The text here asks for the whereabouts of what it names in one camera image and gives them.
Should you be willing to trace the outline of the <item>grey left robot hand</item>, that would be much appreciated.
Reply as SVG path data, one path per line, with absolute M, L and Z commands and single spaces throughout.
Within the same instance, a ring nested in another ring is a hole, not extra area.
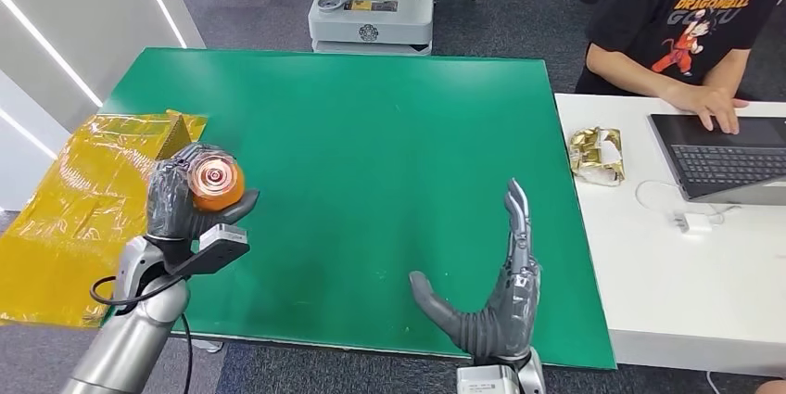
M 254 210 L 258 189 L 248 189 L 222 210 L 197 208 L 188 185 L 188 169 L 202 153 L 223 152 L 218 146 L 191 143 L 154 165 L 148 181 L 146 234 L 165 241 L 194 240 L 219 223 L 235 224 Z

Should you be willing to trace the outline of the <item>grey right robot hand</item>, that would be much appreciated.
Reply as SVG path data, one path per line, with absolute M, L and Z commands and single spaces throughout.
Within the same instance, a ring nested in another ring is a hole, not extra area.
M 539 304 L 540 267 L 533 255 L 526 192 L 512 178 L 504 206 L 509 214 L 507 254 L 483 309 L 459 311 L 438 295 L 424 273 L 409 273 L 415 303 L 460 350 L 479 360 L 519 360 L 530 353 Z

